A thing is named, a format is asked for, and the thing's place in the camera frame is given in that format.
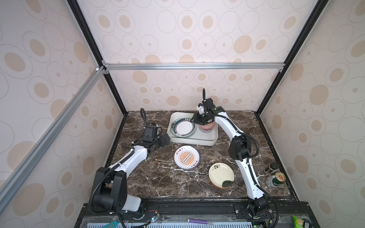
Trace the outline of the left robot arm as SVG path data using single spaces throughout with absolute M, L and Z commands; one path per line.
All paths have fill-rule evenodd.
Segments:
M 170 144 L 170 136 L 157 125 L 148 125 L 130 151 L 109 167 L 97 170 L 89 197 L 88 210 L 93 215 L 106 212 L 137 212 L 142 200 L 127 193 L 127 178 L 151 152 Z

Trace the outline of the white plate green red rim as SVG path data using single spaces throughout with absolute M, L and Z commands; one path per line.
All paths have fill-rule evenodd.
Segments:
M 171 132 L 175 137 L 188 138 L 196 131 L 195 123 L 190 118 L 180 118 L 175 120 L 171 126 Z

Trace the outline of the orange sunburst plate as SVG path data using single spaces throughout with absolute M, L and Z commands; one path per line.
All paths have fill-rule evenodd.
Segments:
M 189 145 L 184 145 L 174 152 L 174 163 L 183 170 L 196 168 L 200 163 L 200 159 L 200 153 Z

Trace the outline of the red patterned bowl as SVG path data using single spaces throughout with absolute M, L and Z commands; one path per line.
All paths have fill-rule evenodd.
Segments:
M 199 128 L 203 131 L 203 132 L 209 132 L 211 131 L 214 127 L 215 127 L 215 122 L 211 122 L 211 123 L 208 123 L 206 125 L 199 125 Z

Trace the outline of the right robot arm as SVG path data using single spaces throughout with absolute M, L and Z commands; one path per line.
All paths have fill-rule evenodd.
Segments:
M 203 98 L 197 106 L 198 112 L 194 113 L 191 122 L 198 125 L 217 123 L 231 140 L 229 156 L 235 160 L 243 176 L 249 198 L 248 211 L 252 218 L 262 216 L 270 208 L 269 201 L 272 197 L 260 186 L 255 174 L 252 159 L 259 154 L 257 141 L 249 134 L 243 132 L 228 117 L 225 110 L 216 106 L 211 98 Z

